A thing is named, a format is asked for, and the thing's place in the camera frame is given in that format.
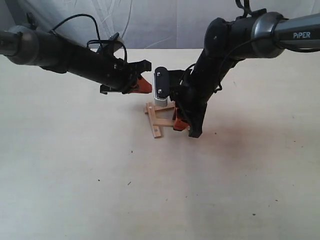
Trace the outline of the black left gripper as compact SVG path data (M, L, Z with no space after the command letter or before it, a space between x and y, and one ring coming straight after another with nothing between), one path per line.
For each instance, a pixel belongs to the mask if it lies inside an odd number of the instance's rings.
M108 93L126 94L150 94L152 85L142 76L144 72L152 70L152 63L148 60L131 62L123 66L123 69L115 69L115 85L104 83L100 85L99 91L103 95Z

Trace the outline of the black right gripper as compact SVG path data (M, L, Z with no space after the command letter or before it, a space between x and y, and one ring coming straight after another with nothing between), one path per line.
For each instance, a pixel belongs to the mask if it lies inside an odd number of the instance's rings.
M189 129L188 136L198 138L203 133L203 122L207 104L201 103L196 90L190 83L191 71L170 70L169 98L174 102L173 129L184 131Z

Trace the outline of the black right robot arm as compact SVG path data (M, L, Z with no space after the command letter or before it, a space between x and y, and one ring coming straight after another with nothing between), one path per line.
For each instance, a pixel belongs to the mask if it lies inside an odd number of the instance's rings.
M173 129L189 129L198 138L211 96L222 90L222 80L246 59L273 59L284 50L313 53L320 50L320 15L288 19L278 12L266 12L233 21L214 19L204 35L197 61L181 75L170 90L175 102Z

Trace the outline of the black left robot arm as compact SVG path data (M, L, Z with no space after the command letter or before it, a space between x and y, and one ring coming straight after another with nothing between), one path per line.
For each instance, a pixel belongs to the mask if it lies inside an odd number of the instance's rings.
M71 73L100 84L100 93L149 94L143 78L152 69L148 60L128 62L115 57L124 47L119 33L101 41L97 51L62 35L16 25L0 32L0 53L16 65L37 66L57 74Z

